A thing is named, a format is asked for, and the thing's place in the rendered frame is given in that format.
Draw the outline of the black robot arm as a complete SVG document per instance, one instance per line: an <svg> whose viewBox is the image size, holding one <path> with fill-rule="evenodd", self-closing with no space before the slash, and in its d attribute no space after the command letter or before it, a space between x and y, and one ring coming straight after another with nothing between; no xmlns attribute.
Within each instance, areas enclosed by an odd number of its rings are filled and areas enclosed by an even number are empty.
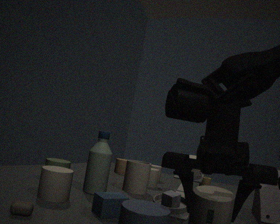
<svg viewBox="0 0 280 224"><path fill-rule="evenodd" d="M250 99L268 90L279 77L280 45L230 56L202 79L202 84L178 78L168 92L165 114L168 118L194 123L207 120L206 125L239 129L241 108L251 106ZM247 142L231 146L229 136L222 136L221 142L209 142L209 136L201 136L196 165L203 174L231 176L236 166L248 166L249 158Z"/></svg>

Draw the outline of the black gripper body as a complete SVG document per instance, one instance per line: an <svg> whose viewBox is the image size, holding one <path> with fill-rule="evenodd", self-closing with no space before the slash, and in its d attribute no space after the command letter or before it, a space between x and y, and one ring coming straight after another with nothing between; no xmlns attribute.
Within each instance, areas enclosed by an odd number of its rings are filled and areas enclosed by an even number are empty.
<svg viewBox="0 0 280 224"><path fill-rule="evenodd" d="M205 136L209 136L209 142L221 142L222 136L229 136L231 146L238 142L239 129L231 126L206 125ZM201 170L196 165L196 159L189 155L177 152L166 152L162 157L161 167L174 169L177 172L189 174L192 169ZM277 185L278 171L275 167L249 163L249 166L236 166L236 176L242 176L245 183Z"/></svg>

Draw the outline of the dark bottle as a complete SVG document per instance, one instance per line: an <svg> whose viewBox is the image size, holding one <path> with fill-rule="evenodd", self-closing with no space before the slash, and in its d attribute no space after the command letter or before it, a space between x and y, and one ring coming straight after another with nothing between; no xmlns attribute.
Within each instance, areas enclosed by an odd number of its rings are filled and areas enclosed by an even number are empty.
<svg viewBox="0 0 280 224"><path fill-rule="evenodd" d="M112 152L108 145L110 133L99 131L98 142L90 149L85 174L83 191L94 195L94 192L106 192Z"/></svg>

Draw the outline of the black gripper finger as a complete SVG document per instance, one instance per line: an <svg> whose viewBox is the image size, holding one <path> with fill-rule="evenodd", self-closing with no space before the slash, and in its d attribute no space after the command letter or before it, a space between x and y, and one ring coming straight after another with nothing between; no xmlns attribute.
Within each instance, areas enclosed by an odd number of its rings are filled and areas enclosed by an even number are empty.
<svg viewBox="0 0 280 224"><path fill-rule="evenodd" d="M241 210L241 208L243 206L243 203L248 198L250 193L254 189L261 189L261 188L262 188L261 185L245 183L243 180L239 181L231 222L235 221L237 215L239 214L239 211Z"/></svg>
<svg viewBox="0 0 280 224"><path fill-rule="evenodd" d="M187 213L190 213L191 199L193 195L194 172L190 172L189 174L187 174L187 173L173 171L173 174L178 175L181 180L184 189Z"/></svg>

